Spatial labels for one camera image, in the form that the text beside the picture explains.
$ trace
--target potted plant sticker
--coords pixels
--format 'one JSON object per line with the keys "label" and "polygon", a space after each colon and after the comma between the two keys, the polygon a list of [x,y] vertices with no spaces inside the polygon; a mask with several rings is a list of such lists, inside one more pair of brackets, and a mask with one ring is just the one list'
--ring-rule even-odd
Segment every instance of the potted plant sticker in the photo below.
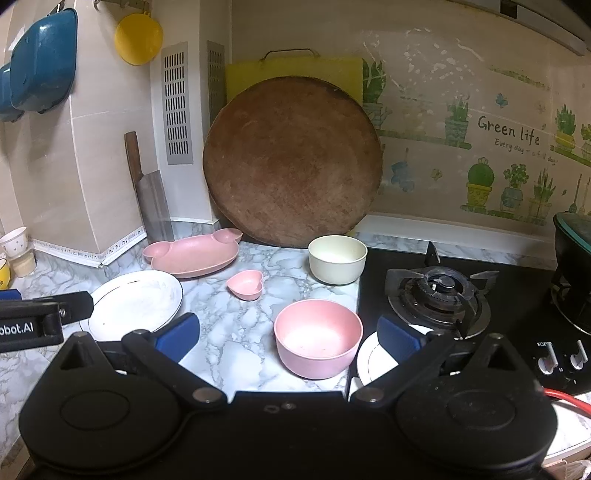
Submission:
{"label": "potted plant sticker", "polygon": [[521,186],[527,183],[527,179],[530,177],[525,172],[525,165],[520,163],[513,163],[511,168],[506,169],[503,175],[509,180],[509,186],[503,190],[501,195],[501,211],[515,213],[521,202],[523,201],[523,192]]}
{"label": "potted plant sticker", "polygon": [[573,151],[574,148],[574,131],[577,126],[574,124],[574,113],[572,110],[568,110],[566,105],[562,107],[562,110],[556,110],[556,144],[566,150],[567,152]]}
{"label": "potted plant sticker", "polygon": [[372,63],[371,68],[368,63],[363,60],[363,110],[373,123],[375,128],[381,128],[386,120],[386,117],[392,113],[390,108],[382,103],[378,103],[378,99],[384,88],[386,87],[386,74],[384,73],[384,65]]}
{"label": "potted plant sticker", "polygon": [[552,207],[550,197],[556,189],[556,185],[554,187],[552,186],[553,180],[550,179],[548,182],[548,169],[545,168],[540,172],[538,181],[534,184],[534,198],[530,199],[530,209],[528,212],[529,220],[537,220],[534,223],[540,223],[541,220],[545,220],[550,207]]}
{"label": "potted plant sticker", "polygon": [[488,166],[488,160],[485,157],[479,158],[478,163],[475,163],[468,170],[468,183],[466,183],[466,187],[468,187],[468,205],[484,207],[494,181],[495,173]]}
{"label": "potted plant sticker", "polygon": [[591,160],[591,124],[581,126],[581,137],[585,140],[582,146],[583,158],[585,160]]}
{"label": "potted plant sticker", "polygon": [[464,100],[463,97],[460,97],[447,104],[447,111],[451,112],[451,115],[445,119],[445,140],[447,145],[457,147],[466,139],[469,98],[470,96]]}

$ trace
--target blue gripper pad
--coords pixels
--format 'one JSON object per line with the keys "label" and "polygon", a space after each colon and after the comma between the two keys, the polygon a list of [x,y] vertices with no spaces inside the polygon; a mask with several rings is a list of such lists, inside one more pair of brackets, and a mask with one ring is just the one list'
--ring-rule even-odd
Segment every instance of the blue gripper pad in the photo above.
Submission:
{"label": "blue gripper pad", "polygon": [[21,293],[16,290],[0,290],[0,300],[22,300]]}
{"label": "blue gripper pad", "polygon": [[185,313],[152,334],[155,348],[179,363],[199,341],[199,319]]}
{"label": "blue gripper pad", "polygon": [[425,344],[426,337],[397,317],[378,319],[378,343],[399,364]]}

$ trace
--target marble countertop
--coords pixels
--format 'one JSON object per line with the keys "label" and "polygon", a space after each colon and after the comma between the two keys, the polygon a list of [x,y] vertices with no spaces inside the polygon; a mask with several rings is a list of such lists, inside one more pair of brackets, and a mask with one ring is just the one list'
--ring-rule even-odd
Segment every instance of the marble countertop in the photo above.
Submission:
{"label": "marble countertop", "polygon": [[[402,251],[426,250],[426,242],[374,235],[361,237],[368,246]],[[70,291],[94,291],[118,275],[150,266],[141,256],[142,242],[103,269],[72,264],[37,253],[38,265],[28,277],[16,279],[12,288],[24,298],[36,298]],[[503,263],[524,262],[529,266],[553,268],[548,262],[519,259],[514,255],[437,245],[445,256],[476,258]],[[264,273],[264,290],[254,302],[238,300],[225,282],[235,273],[256,269]],[[355,311],[358,282],[327,286],[309,272],[305,249],[266,247],[242,242],[236,261],[207,277],[183,281],[183,304],[179,314],[194,312],[200,320],[198,344],[180,362],[192,373],[221,388],[231,399],[238,390],[258,391],[343,391],[346,371],[321,381],[304,380],[288,371],[277,355],[272,326],[275,316],[288,304],[302,299],[328,299]],[[79,330],[77,323],[64,327],[64,334]],[[25,352],[0,354],[0,458],[18,438],[17,415],[24,400],[59,346]],[[591,401],[591,394],[581,396]],[[591,442],[591,419],[555,404],[558,432],[548,452],[556,454]]]}

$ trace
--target red hose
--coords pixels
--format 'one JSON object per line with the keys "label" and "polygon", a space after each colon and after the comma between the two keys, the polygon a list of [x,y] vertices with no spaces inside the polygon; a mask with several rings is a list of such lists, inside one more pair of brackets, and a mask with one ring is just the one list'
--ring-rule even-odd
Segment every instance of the red hose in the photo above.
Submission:
{"label": "red hose", "polygon": [[591,404],[579,400],[578,398],[574,398],[572,395],[568,393],[560,392],[558,390],[552,390],[550,388],[545,388],[544,393],[549,397],[559,398],[560,400],[565,400],[569,403],[572,403],[575,407],[583,410],[587,415],[591,415]]}

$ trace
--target air vent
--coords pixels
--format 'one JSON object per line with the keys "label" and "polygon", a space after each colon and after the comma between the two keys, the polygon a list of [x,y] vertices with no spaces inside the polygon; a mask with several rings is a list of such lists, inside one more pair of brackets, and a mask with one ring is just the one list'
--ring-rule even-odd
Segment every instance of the air vent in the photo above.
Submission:
{"label": "air vent", "polygon": [[226,105],[226,63],[224,46],[207,42],[207,79],[209,82],[209,122],[216,119]]}
{"label": "air vent", "polygon": [[193,163],[187,52],[187,42],[162,49],[162,112],[168,165]]}

